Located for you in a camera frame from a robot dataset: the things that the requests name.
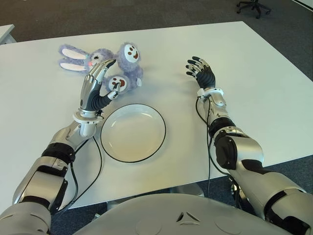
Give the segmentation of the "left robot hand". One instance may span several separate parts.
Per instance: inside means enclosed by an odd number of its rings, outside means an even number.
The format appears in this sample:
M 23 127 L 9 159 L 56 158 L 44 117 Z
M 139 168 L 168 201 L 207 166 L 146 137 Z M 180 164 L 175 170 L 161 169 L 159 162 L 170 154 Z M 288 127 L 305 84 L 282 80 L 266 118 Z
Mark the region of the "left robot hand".
M 85 112 L 98 112 L 117 98 L 120 93 L 120 82 L 105 96 L 100 95 L 103 80 L 107 70 L 114 65 L 115 59 L 97 63 L 84 78 L 80 95 L 80 109 Z

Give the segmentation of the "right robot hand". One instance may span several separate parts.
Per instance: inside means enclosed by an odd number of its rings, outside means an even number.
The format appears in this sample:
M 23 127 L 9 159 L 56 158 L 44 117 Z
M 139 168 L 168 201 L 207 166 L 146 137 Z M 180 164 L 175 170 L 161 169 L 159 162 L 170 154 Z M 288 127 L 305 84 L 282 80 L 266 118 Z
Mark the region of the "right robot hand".
M 193 56 L 187 60 L 186 74 L 196 79 L 200 88 L 208 89 L 216 87 L 215 75 L 209 64 L 202 58 Z

